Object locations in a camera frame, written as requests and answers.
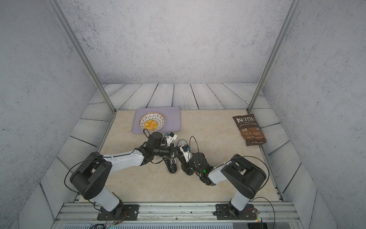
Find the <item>black canvas sneaker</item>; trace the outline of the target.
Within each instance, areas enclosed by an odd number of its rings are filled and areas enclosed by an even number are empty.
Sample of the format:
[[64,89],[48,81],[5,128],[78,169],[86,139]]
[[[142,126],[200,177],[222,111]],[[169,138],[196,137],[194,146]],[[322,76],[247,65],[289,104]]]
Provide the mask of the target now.
[[187,176],[192,176],[194,174],[194,170],[192,169],[192,166],[188,164],[190,159],[193,157],[191,153],[190,146],[188,145],[187,141],[181,139],[176,144],[177,154],[176,157],[181,162],[181,168],[182,171]]
[[164,157],[163,160],[165,162],[168,173],[171,175],[176,174],[178,168],[175,159],[173,157]]

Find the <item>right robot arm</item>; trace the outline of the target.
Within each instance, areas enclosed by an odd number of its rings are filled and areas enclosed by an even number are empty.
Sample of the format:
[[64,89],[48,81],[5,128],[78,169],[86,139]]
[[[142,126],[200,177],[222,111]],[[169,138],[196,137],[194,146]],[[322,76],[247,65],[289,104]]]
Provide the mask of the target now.
[[238,154],[218,167],[209,165],[203,153],[181,153],[178,160],[187,175],[196,174],[207,186],[229,181],[236,188],[236,193],[228,204],[235,217],[244,212],[267,179],[266,173],[260,167]]

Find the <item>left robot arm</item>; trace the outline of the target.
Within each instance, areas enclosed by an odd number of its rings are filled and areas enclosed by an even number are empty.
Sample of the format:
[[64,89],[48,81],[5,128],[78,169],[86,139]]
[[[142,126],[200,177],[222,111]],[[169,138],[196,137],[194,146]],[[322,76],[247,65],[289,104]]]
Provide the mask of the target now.
[[105,187],[109,175],[129,167],[148,164],[156,156],[173,158],[176,152],[173,142],[176,139],[177,135],[172,132],[165,135],[153,132],[145,143],[131,152],[112,156],[93,152],[78,163],[79,167],[71,175],[70,182],[85,200],[93,200],[103,210],[112,212],[122,206],[122,201]]

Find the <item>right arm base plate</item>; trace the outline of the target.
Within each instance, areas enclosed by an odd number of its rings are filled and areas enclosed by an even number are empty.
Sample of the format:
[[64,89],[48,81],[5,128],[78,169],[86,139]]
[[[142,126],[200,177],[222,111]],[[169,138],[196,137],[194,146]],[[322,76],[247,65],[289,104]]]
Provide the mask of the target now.
[[213,215],[218,220],[255,220],[258,221],[257,209],[247,204],[243,210],[237,210],[231,204],[216,204]]

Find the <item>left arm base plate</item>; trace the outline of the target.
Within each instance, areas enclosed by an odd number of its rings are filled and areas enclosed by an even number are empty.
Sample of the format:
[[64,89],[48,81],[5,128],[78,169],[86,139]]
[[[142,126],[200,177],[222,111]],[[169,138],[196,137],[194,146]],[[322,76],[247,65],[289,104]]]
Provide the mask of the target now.
[[135,221],[137,220],[140,205],[119,204],[114,210],[107,211],[101,207],[97,216],[98,221]]

